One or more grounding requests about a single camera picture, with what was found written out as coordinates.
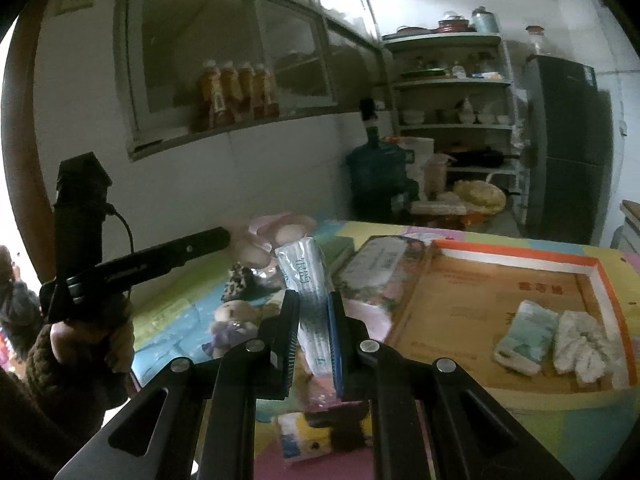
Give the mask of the left hand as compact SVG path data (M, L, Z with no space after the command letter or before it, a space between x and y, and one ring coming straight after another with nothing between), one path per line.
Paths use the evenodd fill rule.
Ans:
M64 322L50 327L51 348L59 363L77 359L91 344L91 334L81 326L69 326Z

